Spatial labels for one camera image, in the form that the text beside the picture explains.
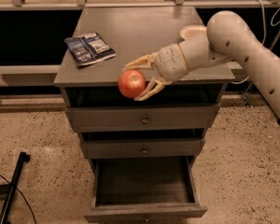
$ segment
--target apple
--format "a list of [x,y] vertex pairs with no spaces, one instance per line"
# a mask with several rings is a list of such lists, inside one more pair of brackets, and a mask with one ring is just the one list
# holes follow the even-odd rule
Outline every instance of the apple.
[[120,93],[127,98],[134,98],[144,91],[147,82],[137,70],[126,70],[119,77]]

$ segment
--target cabinet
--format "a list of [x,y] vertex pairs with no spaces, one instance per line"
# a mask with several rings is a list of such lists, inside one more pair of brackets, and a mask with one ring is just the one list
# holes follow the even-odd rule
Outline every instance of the cabinet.
[[[66,115],[95,174],[89,222],[201,217],[191,166],[233,74],[227,65],[192,72],[144,102],[124,98],[124,64],[180,42],[202,24],[193,7],[85,8],[74,35],[98,32],[117,57],[77,69],[67,51],[56,76]],[[143,72],[147,81],[153,71]]]

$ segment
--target floor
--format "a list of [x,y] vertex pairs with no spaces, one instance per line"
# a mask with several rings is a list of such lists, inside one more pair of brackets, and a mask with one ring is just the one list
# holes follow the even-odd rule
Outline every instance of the floor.
[[[250,96],[250,108],[238,95],[223,98],[192,170],[200,203],[208,211],[198,219],[152,223],[280,223],[280,126],[259,95]],[[63,109],[22,107],[0,111],[0,174],[10,180],[20,152],[27,152],[31,160],[24,164],[19,189],[37,223],[87,223],[93,173]],[[19,193],[8,220],[34,223]]]

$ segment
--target white bowl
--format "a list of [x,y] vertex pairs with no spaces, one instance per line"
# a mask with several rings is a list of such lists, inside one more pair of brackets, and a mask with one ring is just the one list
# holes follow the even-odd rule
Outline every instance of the white bowl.
[[197,26],[197,25],[186,26],[180,30],[179,34],[184,40],[188,40],[191,37],[194,37],[199,34],[206,35],[206,26]]

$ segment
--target drawer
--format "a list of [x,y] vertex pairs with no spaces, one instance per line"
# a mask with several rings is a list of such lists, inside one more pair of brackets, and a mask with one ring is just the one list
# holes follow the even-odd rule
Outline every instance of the drawer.
[[75,132],[107,132],[211,127],[219,105],[155,108],[68,108]]
[[197,156],[203,130],[83,133],[81,148],[88,159]]
[[98,160],[89,222],[202,217],[190,157]]

